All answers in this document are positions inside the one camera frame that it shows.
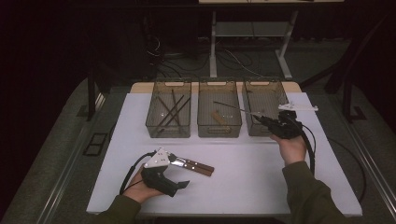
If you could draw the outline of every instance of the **person's right hand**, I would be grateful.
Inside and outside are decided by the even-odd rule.
[[[285,166],[297,161],[305,161],[306,146],[301,136],[282,139],[272,134],[270,137],[279,144],[280,155],[285,161]]]

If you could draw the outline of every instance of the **table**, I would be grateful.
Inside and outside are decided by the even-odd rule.
[[[199,0],[200,4],[274,4],[274,3],[309,3],[309,1],[299,0]],[[313,0],[312,2],[344,2],[344,0]],[[288,47],[294,24],[297,20],[298,11],[294,10],[289,21],[251,21],[251,22],[218,22],[216,21],[216,11],[213,12],[211,50],[210,50],[210,76],[217,76],[216,66],[216,36],[282,36],[283,43],[280,49],[276,50],[276,58],[279,62],[285,79],[292,79],[285,53]]]
[[[191,137],[150,138],[145,121],[152,86],[153,83],[136,83],[132,93],[127,95],[87,212],[96,214],[106,210],[119,193],[130,166],[141,155],[164,147],[179,157],[214,166],[215,172],[207,177],[169,166],[164,173],[167,178],[174,182],[190,180],[190,184],[180,189],[174,198],[165,195],[148,200],[139,216],[270,217],[290,213],[286,201],[287,187],[281,173],[283,161],[274,141],[268,137],[248,136],[244,119],[238,138],[199,138],[196,125],[197,83],[192,85]],[[242,83],[238,82],[237,86],[240,90]],[[284,88],[290,101],[310,105],[297,84],[284,83]],[[239,94],[239,97],[242,107],[242,96]],[[361,206],[315,112],[300,111],[297,114],[298,120],[309,127],[317,139],[316,177],[332,189],[334,202],[343,214],[361,216]]]

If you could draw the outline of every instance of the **sleeve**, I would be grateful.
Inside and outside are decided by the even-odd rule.
[[[140,208],[140,203],[126,196],[118,195],[106,211],[93,219],[92,224],[134,224],[134,218]]]
[[[283,175],[288,185],[291,223],[348,223],[335,206],[330,188],[314,178],[305,161],[286,166]]]

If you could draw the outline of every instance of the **white table surface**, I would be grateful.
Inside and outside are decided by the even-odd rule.
[[[305,93],[287,95],[295,104],[310,105]],[[150,138],[145,126],[150,97],[150,93],[127,94],[87,212],[96,214],[107,210],[131,165],[145,153],[164,147],[179,157],[211,165],[215,172],[208,177],[169,166],[164,173],[167,178],[174,182],[190,180],[190,184],[180,189],[174,198],[163,195],[149,199],[139,216],[269,217],[290,213],[278,145],[268,137],[249,136],[244,114],[238,138],[200,138],[196,124],[198,96],[193,93],[191,137]],[[243,108],[241,95],[239,101]],[[333,200],[343,214],[361,216],[361,206],[315,113],[297,112],[297,120],[307,126],[317,140],[316,178],[332,189]],[[310,133],[307,135],[312,143]]]

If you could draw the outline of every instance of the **storage bin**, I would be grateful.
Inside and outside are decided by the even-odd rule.
[[[148,109],[146,127],[152,138],[190,137],[190,78],[156,79]]]
[[[241,130],[236,81],[232,77],[203,77],[199,81],[198,135],[200,137],[236,138]]]
[[[247,112],[277,119],[279,105],[287,104],[288,97],[280,77],[245,77],[242,88],[244,107]],[[269,136],[271,133],[252,115],[246,113],[247,131],[250,136]]]

